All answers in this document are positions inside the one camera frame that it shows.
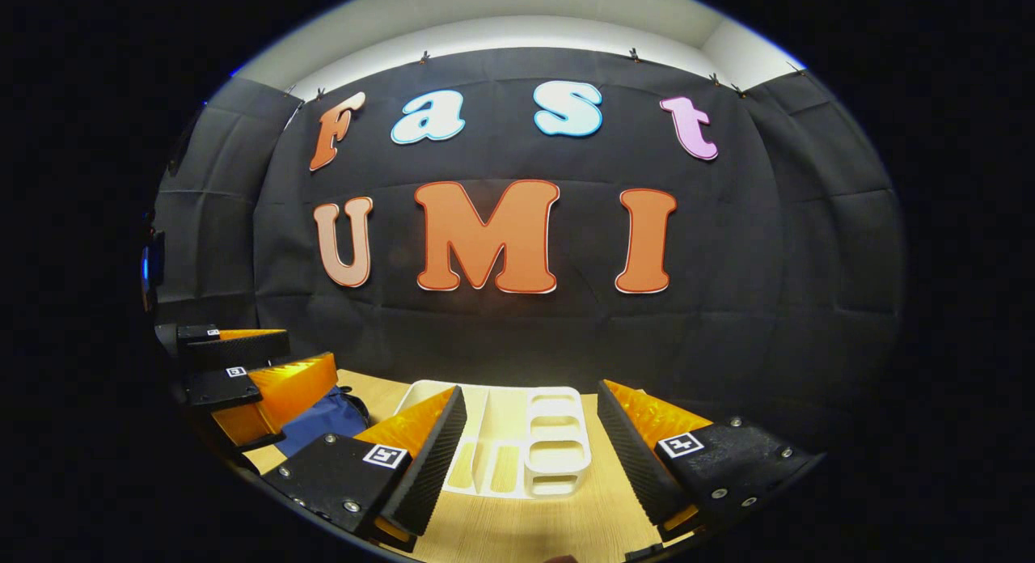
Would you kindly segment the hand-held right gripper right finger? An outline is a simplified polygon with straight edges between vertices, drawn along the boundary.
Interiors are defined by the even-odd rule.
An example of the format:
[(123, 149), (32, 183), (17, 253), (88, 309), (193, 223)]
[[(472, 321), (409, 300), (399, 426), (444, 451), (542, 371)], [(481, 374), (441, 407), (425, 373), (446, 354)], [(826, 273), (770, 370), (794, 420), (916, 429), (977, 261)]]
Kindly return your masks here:
[(664, 541), (737, 525), (824, 460), (741, 416), (710, 419), (607, 379), (598, 418)]

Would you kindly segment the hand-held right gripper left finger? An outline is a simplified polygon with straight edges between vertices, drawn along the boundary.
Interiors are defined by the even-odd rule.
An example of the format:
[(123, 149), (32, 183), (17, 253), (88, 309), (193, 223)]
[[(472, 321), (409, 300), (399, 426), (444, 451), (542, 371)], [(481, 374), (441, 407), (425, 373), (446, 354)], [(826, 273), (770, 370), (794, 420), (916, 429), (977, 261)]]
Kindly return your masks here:
[(359, 540), (411, 552), (428, 529), (467, 419), (463, 388), (448, 387), (355, 437), (322, 434), (262, 478)]

